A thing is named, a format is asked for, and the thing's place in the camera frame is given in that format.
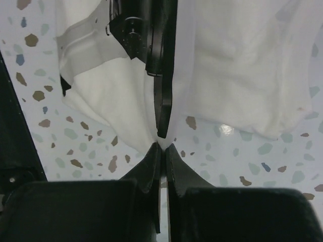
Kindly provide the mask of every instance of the brown speck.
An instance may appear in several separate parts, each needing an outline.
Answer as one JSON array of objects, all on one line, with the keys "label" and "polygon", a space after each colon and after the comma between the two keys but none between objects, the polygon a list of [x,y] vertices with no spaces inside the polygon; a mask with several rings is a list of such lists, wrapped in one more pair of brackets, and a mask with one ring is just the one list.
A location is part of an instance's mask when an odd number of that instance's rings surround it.
[{"label": "brown speck", "polygon": [[82,164],[78,160],[71,160],[71,164],[79,168],[83,168]]},{"label": "brown speck", "polygon": [[281,173],[283,173],[283,172],[285,172],[286,168],[287,168],[287,166],[279,167],[278,168],[278,171],[281,172]]},{"label": "brown speck", "polygon": [[194,117],[188,116],[186,118],[186,123],[190,128],[192,128],[193,130],[196,130],[196,120]]},{"label": "brown speck", "polygon": [[45,94],[42,91],[35,91],[34,94],[32,95],[32,97],[40,102],[41,100],[45,99]]},{"label": "brown speck", "polygon": [[16,73],[16,79],[18,82],[20,82],[21,85],[27,86],[25,78],[22,76],[21,73],[19,73],[19,72]]},{"label": "brown speck", "polygon": [[51,92],[53,90],[52,86],[44,86],[46,91]]},{"label": "brown speck", "polygon": [[130,156],[129,155],[125,155],[126,158],[126,162],[129,163],[130,162]]},{"label": "brown speck", "polygon": [[83,129],[89,130],[89,125],[87,125],[85,122],[81,122],[81,126],[83,127]]},{"label": "brown speck", "polygon": [[311,193],[303,193],[304,197],[307,199],[307,200],[313,200],[314,199],[314,195],[311,194]]},{"label": "brown speck", "polygon": [[70,123],[73,123],[74,122],[74,120],[72,119],[71,116],[66,117],[66,121],[68,121]]},{"label": "brown speck", "polygon": [[112,157],[112,160],[110,161],[108,169],[109,169],[109,171],[111,171],[111,173],[115,172],[117,169],[117,159],[118,159],[118,157],[116,155],[114,155]]},{"label": "brown speck", "polygon": [[240,177],[240,181],[241,181],[241,183],[242,183],[242,185],[244,185],[244,186],[250,186],[251,184],[252,184],[252,182],[250,182],[250,181],[248,181],[248,180],[246,180],[245,178],[244,178],[244,176],[241,176]]},{"label": "brown speck", "polygon": [[44,127],[44,128],[48,128],[50,126],[50,120],[49,119],[44,119],[38,125],[41,126],[41,127]]},{"label": "brown speck", "polygon": [[30,34],[25,37],[26,45],[29,47],[35,47],[38,43],[38,37],[34,34]]},{"label": "brown speck", "polygon": [[323,192],[323,184],[318,185],[317,187],[314,188],[315,191],[317,192]]},{"label": "brown speck", "polygon": [[116,146],[118,143],[118,136],[115,136],[115,138],[112,140],[111,144],[112,146]]},{"label": "brown speck", "polygon": [[17,8],[20,10],[25,9],[29,4],[31,3],[31,0],[17,0]]}]

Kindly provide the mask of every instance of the black metal component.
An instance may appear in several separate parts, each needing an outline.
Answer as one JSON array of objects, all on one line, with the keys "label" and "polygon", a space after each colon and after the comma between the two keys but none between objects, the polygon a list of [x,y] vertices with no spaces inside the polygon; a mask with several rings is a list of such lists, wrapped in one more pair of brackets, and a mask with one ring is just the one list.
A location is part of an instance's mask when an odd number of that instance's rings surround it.
[{"label": "black metal component", "polygon": [[168,183],[169,236],[172,241],[184,242],[182,234],[185,233],[185,228],[182,223],[185,216],[183,214],[183,197],[186,190],[189,187],[214,188],[214,186],[201,178],[182,160],[174,145],[171,145],[165,153]]},{"label": "black metal component", "polygon": [[110,22],[107,27],[130,59],[137,57],[144,63],[147,59],[149,13],[149,0],[110,0]]},{"label": "black metal component", "polygon": [[175,42],[177,22],[177,0],[163,0],[163,77],[161,80],[161,105],[159,120],[156,120],[157,135],[166,138],[173,105],[173,74],[175,64]]},{"label": "black metal component", "polygon": [[160,78],[154,78],[157,135],[164,139],[167,136],[173,105],[172,79],[166,78],[167,76],[163,76],[162,81],[160,81]]},{"label": "black metal component", "polygon": [[46,176],[1,53],[0,103],[0,194],[5,194]]},{"label": "black metal component", "polygon": [[153,77],[163,76],[163,36],[169,14],[165,12],[163,2],[163,0],[151,2],[151,14],[148,24],[146,71],[149,76]]}]

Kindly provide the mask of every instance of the blue speck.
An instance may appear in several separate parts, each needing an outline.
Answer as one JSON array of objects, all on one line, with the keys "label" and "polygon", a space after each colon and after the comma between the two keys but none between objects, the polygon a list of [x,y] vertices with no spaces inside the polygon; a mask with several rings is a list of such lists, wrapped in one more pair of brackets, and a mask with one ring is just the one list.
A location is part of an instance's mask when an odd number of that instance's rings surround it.
[{"label": "blue speck", "polygon": [[21,27],[25,28],[27,26],[26,18],[23,17],[21,20]]},{"label": "blue speck", "polygon": [[16,63],[22,66],[25,63],[25,58],[23,54],[18,54],[16,57]]},{"label": "blue speck", "polygon": [[266,165],[266,163],[262,163],[261,165],[267,172],[270,172],[272,170],[268,165]]}]

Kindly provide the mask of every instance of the white cloth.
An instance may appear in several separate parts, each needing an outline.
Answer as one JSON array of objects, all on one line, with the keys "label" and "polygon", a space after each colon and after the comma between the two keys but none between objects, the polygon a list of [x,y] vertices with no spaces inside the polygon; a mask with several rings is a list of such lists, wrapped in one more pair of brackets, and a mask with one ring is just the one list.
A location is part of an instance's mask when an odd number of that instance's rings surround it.
[{"label": "white cloth", "polygon": [[276,138],[312,112],[307,69],[323,0],[179,0],[165,140],[145,65],[105,33],[109,1],[56,2],[60,71],[72,85],[64,102],[142,153],[168,147],[180,115]]}]

